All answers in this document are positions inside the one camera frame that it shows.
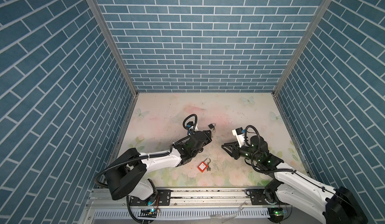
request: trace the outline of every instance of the floor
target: floor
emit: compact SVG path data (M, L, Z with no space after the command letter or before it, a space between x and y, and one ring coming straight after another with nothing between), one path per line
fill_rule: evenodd
M305 173L298 153L269 93L141 93L128 125L119 155L135 147L139 152L166 150L187 135L182 122L198 116L199 130L215 123L213 141L190 163L146 173L157 187L256 186L271 178L255 172L242 158L231 158L221 145L236 141L231 131L247 125L257 128L270 152ZM211 171L197 166L210 158Z

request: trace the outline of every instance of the blue brick wall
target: blue brick wall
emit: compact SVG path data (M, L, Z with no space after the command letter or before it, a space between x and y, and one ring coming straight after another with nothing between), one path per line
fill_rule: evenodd
M271 92L321 0L97 0L141 92Z
M85 0L0 0L0 223L78 221L131 98Z
M385 0L333 0L279 92L318 180L385 223Z

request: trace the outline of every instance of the metal bracket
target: metal bracket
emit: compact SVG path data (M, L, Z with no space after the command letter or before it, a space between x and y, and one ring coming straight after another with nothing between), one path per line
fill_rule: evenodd
M251 196L250 200L253 206L268 205L263 194L264 189L249 189L247 191Z
M171 190L167 190L167 189L158 190L158 197L159 197L159 200L157 201L157 203L154 203L154 205L169 206L170 198L171 198ZM147 206L147 202L144 202L137 197L131 197L130 206Z

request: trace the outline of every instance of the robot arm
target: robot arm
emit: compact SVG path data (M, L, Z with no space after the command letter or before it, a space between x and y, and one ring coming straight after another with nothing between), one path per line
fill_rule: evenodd
M186 124L185 122L190 117L195 117L195 121ZM113 200L130 195L151 205L157 197L157 190L150 179L142 180L143 175L158 169L189 163L192 158L203 151L205 145L211 142L211 130L199 131L196 123L196 115L188 116L183 121L187 136L172 143L169 150L138 153L136 148L128 149L106 169L98 173L94 182L98 186L109 188ZM107 184L98 181L103 174Z
M248 128L256 135L247 142ZM365 224L368 220L353 194L346 188L335 189L297 172L277 156L269 153L266 141L253 126L233 130L236 142L222 145L234 159L251 160L253 169L273 178L265 187L265 198L270 204L288 203L315 217L323 224Z

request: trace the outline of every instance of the black cable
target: black cable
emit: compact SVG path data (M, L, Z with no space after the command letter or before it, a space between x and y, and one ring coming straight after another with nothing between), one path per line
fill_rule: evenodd
M247 189L247 190L246 190L246 195L248 195L249 197L255 196L255 195L248 194L248 193L247 193L248 191L251 191L251 189Z
M260 170L260 169L257 169L257 166L254 165L254 156L258 153L258 151L254 151L253 154L251 155L251 158L250 158L250 162L251 162L251 167L258 173L262 173L262 174L270 174L270 173L276 173L276 172L291 172L291 173L295 173L296 170L294 169L286 169L286 168L282 168L282 169L275 169L275 170Z
M191 117L195 117L194 127L193 127L193 129L192 129L192 131L191 131L191 133L194 133L196 124L197 124L197 122L198 122L198 116L197 116L196 114L192 114L192 115L187 116L187 118L185 118L184 121L183 121L183 127L184 127L186 130L189 130L189 128L187 128L187 127L185 126L185 123L186 123L186 121L187 121L189 118L191 118ZM167 156L167 155L169 155L169 154L171 153L172 147L173 147L174 145L179 144L180 142L182 142L183 140L185 140L185 139L187 139L187 138L189 138L189 137L190 137L190 136L188 135L188 136L186 136L186 137L184 137L184 138L181 138L180 140L176 141L176 143L174 143L173 145L170 146L170 150L169 150L168 152L164 153L164 154L142 155L142 156L139 156L139 157L136 157L136 158L129 159L129 160L127 160L127 161L118 163L118 164L116 164L116 165L107 167L107 168L105 168L104 170L102 170L101 172L99 172L99 173L95 176L95 178L94 178L94 183L95 183L96 185L100 186L100 187L108 188L108 185L107 185L107 184L101 183L101 182L98 180L98 178L99 178L100 176L102 176L103 174L105 174L107 171L109 171L109 170L111 170L111 169L114 169L114 168L116 168L116 167L122 166L122 165L133 164L133 163L135 163L135 162L137 162L137 161L139 161L139 160L143 160L143 159L151 159L151 158L157 158L157 157Z
M189 118L191 118L191 117L195 117L194 127L193 127L193 129L192 129L192 131L191 131L191 134L192 134L192 133L194 133L196 124L197 124L197 122L198 122L198 116L196 116L196 114L192 114L192 115L187 116L187 117L184 119L182 125L183 125L183 128L185 128L186 130L189 130L190 128L188 128L188 127L186 126L186 121L187 121Z
M253 125L248 125L248 126L246 126L246 128L244 129L244 142L246 143L246 145L247 145L248 147L250 147L250 144L247 142L247 133L250 133L250 132L247 131L248 128L252 128L252 129L255 131L255 134L258 136L258 144L260 144L260 142L261 142L261 137L260 137L260 135L259 135L258 130L257 130Z
M246 158L244 159L244 162L245 162L246 164L248 164L248 165L250 165L250 166L251 166L251 164L247 163L247 161L246 161Z
M297 174L299 177L301 177L302 179L306 180L307 182L309 182L309 183L315 185L316 187L322 189L323 191L329 192L329 193L335 195L336 197L340 198L341 200L343 200L344 202L346 202L351 208L354 209L354 207L353 207L349 202L345 201L342 197L338 196L338 195L336 194L337 192L333 193L333 192L331 192L331 191L329 191L329 190L327 190L327 189L325 189L325 188L322 188L322 187L320 187L319 185L317 185L317 184L311 182L310 180L306 179L305 177L301 176L300 174L298 174L298 173L296 173L296 174Z
M149 224L149 223L152 223L152 222L154 221L154 220L144 220L144 219L140 220L140 219L137 219L137 218L134 216L134 214L132 213L132 211L131 211L131 208L130 208L130 202L129 202L129 196L128 196L128 195L126 196L126 201L127 201L127 209L128 209L128 213L130 214L131 218L132 218L134 221L136 221L136 222L138 222L138 223L141 223L141 224Z
M108 188L108 185L107 184L104 184L104 183L101 183L98 178L100 176L102 176L103 174L105 174L107 171L111 170L111 169L114 169L114 168L117 168L119 166L122 166L122 165L128 165L128 164L133 164L139 160L144 160L144 159L151 159L151 158L158 158L158 157L163 157L163 156L167 156L171 153L172 151L172 148L173 148L174 145L170 145L170 149L168 152L166 153L163 153L163 154L152 154L152 155L142 155L142 156L139 156L139 157L136 157L136 158L133 158L133 159L129 159L127 161L123 161L121 163L118 163L118 164L115 164L113 166L110 166L110 167L107 167L105 168L104 170L102 170L101 172L99 172L95 178L94 178L94 183L100 187L103 187L103 188Z
M286 207L286 212L288 212L288 207L287 207L287 204L286 204L286 203L285 203L285 207ZM284 220L286 220L287 218L289 218L292 212L293 212L293 206L291 206L290 213L289 213L288 217L286 217L286 218L283 219L282 221L284 221Z

